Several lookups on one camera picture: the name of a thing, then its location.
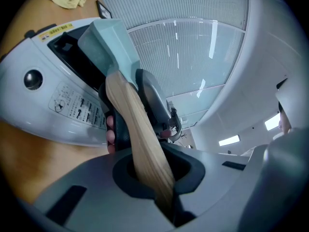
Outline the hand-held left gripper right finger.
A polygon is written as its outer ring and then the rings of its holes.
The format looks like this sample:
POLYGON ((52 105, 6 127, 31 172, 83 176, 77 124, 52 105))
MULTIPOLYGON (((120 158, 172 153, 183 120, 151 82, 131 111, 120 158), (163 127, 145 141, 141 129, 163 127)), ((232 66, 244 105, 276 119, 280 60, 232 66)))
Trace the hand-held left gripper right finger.
POLYGON ((240 232, 248 199, 240 177, 249 157, 173 144, 162 144, 162 148, 176 178, 176 206, 180 211, 174 225, 161 232, 240 232))

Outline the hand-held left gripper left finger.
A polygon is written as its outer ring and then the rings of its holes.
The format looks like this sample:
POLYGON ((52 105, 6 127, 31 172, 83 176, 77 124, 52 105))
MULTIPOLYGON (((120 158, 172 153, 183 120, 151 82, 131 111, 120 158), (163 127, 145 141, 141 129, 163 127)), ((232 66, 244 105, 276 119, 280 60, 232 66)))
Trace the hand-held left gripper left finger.
POLYGON ((49 215, 55 204, 73 186, 85 192, 64 222, 72 232, 168 232, 174 229, 170 220, 152 199, 134 198, 115 183, 114 165, 128 153, 96 157, 75 167, 44 189, 34 206, 49 215))

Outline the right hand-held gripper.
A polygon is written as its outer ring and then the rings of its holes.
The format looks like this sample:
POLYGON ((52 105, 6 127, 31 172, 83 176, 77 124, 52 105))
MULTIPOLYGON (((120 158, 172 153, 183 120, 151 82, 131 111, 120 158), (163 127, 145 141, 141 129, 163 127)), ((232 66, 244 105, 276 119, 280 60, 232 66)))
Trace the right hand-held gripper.
MULTIPOLYGON (((180 139, 182 125, 177 110, 170 107, 166 96, 155 76, 147 70, 136 70, 138 96, 144 105, 146 114, 159 139, 170 140, 172 143, 180 139)), ((115 151, 131 147, 129 131, 123 117, 109 101, 105 83, 98 90, 101 109, 107 119, 113 116, 113 131, 115 134, 115 151)))

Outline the white appliance with label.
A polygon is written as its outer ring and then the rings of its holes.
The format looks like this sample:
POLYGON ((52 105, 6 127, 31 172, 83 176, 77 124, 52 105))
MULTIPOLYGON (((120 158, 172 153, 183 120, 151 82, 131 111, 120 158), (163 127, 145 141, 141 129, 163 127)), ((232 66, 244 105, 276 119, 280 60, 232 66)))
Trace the white appliance with label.
POLYGON ((92 21, 30 30, 1 57, 0 119, 52 141, 106 144, 106 119, 98 99, 105 76, 77 44, 92 21))

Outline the person's right hand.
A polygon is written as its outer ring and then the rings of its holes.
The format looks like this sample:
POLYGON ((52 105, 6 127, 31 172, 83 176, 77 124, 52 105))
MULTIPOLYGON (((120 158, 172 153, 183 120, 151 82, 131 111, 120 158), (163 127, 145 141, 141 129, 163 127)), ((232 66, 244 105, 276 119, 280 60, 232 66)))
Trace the person's right hand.
POLYGON ((110 154, 115 152, 115 134, 113 131, 113 116, 108 116, 106 119, 107 131, 106 131, 106 139, 107 139, 107 149, 110 154))

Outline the long ceiling light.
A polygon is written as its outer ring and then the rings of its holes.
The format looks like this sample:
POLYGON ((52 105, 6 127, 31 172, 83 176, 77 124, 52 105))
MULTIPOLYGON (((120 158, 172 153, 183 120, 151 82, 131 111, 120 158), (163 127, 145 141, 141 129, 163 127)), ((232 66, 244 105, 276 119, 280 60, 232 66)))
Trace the long ceiling light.
POLYGON ((233 137, 219 141, 219 146, 222 147, 222 146, 226 146, 226 145, 230 145, 230 144, 234 144, 238 142, 240 142, 240 137, 238 135, 235 135, 233 137))
POLYGON ((280 120, 281 120, 280 113, 277 113, 276 115, 265 121, 264 124, 267 131, 277 128, 279 126, 280 120))

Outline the round wooden table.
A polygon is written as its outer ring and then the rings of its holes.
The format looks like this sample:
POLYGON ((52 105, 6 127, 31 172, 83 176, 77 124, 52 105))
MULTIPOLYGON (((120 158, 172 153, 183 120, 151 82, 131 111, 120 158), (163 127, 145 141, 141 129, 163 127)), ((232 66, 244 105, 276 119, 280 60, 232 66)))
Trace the round wooden table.
MULTIPOLYGON (((97 0, 65 10, 49 0, 0 0, 0 57, 28 30, 98 16, 97 0)), ((62 144, 29 134, 0 120, 0 170, 13 193, 32 203, 51 183, 86 160, 114 153, 113 144, 87 147, 62 144)))

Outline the dark flat tablet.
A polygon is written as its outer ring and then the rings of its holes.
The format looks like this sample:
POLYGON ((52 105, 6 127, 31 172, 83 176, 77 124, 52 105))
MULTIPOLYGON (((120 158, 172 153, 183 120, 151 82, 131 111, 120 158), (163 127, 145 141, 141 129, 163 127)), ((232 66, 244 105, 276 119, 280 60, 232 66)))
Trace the dark flat tablet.
POLYGON ((112 19, 111 12, 107 8, 105 8, 104 5, 99 0, 96 0, 96 5, 97 5, 98 14, 100 18, 112 19))

